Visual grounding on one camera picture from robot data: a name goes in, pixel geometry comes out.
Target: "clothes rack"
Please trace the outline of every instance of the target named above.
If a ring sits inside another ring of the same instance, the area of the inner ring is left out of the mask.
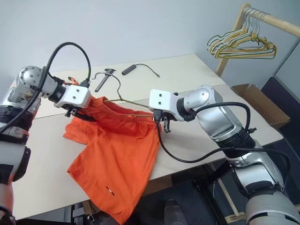
[[[239,30],[239,29],[242,28],[243,23],[244,23],[244,18],[245,18],[243,16],[243,12],[244,12],[244,9],[247,8],[247,7],[251,7],[251,5],[248,4],[248,3],[245,3],[241,7],[240,13],[239,13],[238,18],[237,18],[237,20],[235,22],[233,30]],[[300,38],[300,27],[298,27],[298,26],[296,26],[294,24],[291,24],[291,23],[289,23],[287,21],[278,19],[278,18],[276,18],[276,17],[274,17],[272,15],[265,15],[265,16],[260,17],[260,18],[257,17],[257,16],[255,16],[255,15],[250,15],[250,16],[255,17],[258,20],[261,20],[261,21],[263,21],[263,22],[265,22],[265,23],[267,23],[269,25],[277,27],[277,28],[279,28],[279,29],[281,29],[281,30],[283,30],[285,32],[288,32],[288,33],[293,34],[293,35],[295,35],[295,36],[297,36],[297,37]],[[220,59],[219,64],[217,66],[217,70],[216,70],[216,74],[219,77],[221,77],[221,75],[222,75],[222,73],[223,73],[223,71],[225,69],[225,66],[226,66],[228,60],[229,59]]]

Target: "orange shorts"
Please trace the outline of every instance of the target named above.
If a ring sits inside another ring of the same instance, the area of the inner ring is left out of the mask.
[[[68,173],[104,212],[123,224],[132,214],[151,174],[159,140],[151,115],[92,99],[81,113],[96,122],[74,118],[65,138],[86,144]]]

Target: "table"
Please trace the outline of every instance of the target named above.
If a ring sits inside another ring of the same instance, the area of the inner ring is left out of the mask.
[[[224,101],[242,102],[250,107],[250,127],[257,128],[257,131],[251,136],[261,145],[282,139],[279,132],[270,127],[244,99],[237,96],[230,87],[200,61],[196,55],[192,54],[168,59],[150,60],[143,63],[156,69],[157,72],[161,74],[162,79],[160,80],[160,78],[148,72],[147,68],[137,68],[134,74],[130,73],[121,77],[121,82],[124,81],[124,83],[122,83],[124,89],[121,90],[124,98],[126,97],[129,100],[147,104],[151,88],[177,91],[185,95],[197,86],[209,84],[214,86]],[[172,67],[170,72],[165,68],[165,63]],[[131,64],[132,63],[129,63],[124,66],[111,65],[101,67],[101,69],[122,68],[121,70],[123,70]],[[164,72],[160,72],[158,68],[165,68]],[[67,75],[66,72],[61,72],[60,74],[62,76]],[[77,77],[84,77],[85,73],[73,72],[73,74]],[[139,78],[139,76],[143,74],[147,74],[148,76],[145,75],[143,78]],[[132,82],[130,81],[131,79],[126,80],[129,76],[132,76]],[[100,80],[101,79],[95,84],[91,84],[91,90],[94,90]],[[105,95],[109,98],[116,98],[115,89],[111,87],[115,84],[114,82],[115,80],[109,78],[104,85],[104,89],[107,90]],[[103,95],[103,93],[99,92],[96,96],[99,97],[101,95]],[[120,105],[145,111],[145,108],[140,108],[140,106],[129,103],[122,103]],[[88,196],[67,173],[67,168],[85,148],[85,145],[75,143],[62,137],[65,131],[64,128],[71,122],[71,119],[65,117],[63,114],[59,114],[64,111],[52,111],[54,107],[51,106],[51,108],[49,108],[50,106],[51,105],[44,104],[41,108],[42,112],[38,118],[33,121],[33,125],[30,129],[30,138],[27,143],[27,146],[31,148],[31,158],[27,172],[22,179],[13,183],[15,194],[14,215],[16,219],[88,200]],[[231,107],[231,109],[243,125],[245,125],[246,115],[244,110],[238,107]],[[199,158],[218,147],[201,129],[197,120],[191,122],[171,121],[170,129],[171,133],[162,134],[162,138],[166,147],[177,157],[191,160]],[[194,166],[219,160],[223,157],[224,154],[219,152],[202,162],[185,164],[172,159],[160,148],[150,179],[176,173]]]

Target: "cardboard box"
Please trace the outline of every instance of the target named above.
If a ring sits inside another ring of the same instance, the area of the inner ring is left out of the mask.
[[[245,99],[276,130],[290,121],[290,117],[256,86],[251,85],[249,87],[249,84],[241,84],[233,86],[232,89]]]

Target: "floor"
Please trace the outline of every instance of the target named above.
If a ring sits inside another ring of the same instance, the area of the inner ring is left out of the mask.
[[[291,179],[287,184],[286,194],[290,197],[294,204],[300,203],[300,179],[298,175],[300,165],[300,142],[299,142],[299,127],[300,127],[300,105],[290,98],[289,94],[282,89],[281,85],[274,78],[270,78],[262,91],[285,113],[291,117],[291,122],[280,129],[284,136],[284,140],[264,146],[268,148],[285,151],[291,161]],[[278,165],[281,172],[286,174],[285,162],[277,155],[270,157]],[[222,161],[214,163],[218,167]],[[247,199],[243,197],[235,185],[231,174],[227,174],[222,178],[234,204],[238,211],[245,211]],[[216,183],[215,187],[210,187],[213,195],[225,216],[233,214],[220,186]],[[193,187],[191,179],[176,182],[173,187],[147,195],[138,203],[135,214],[138,215],[141,224],[143,225],[162,225],[163,211],[166,200],[174,199],[181,205],[186,219],[190,225],[215,225],[216,221],[208,206],[205,205],[203,196]],[[33,219],[43,219],[58,222],[69,222],[70,207],[54,210],[31,217]],[[232,225],[244,225],[245,221],[231,223]]]

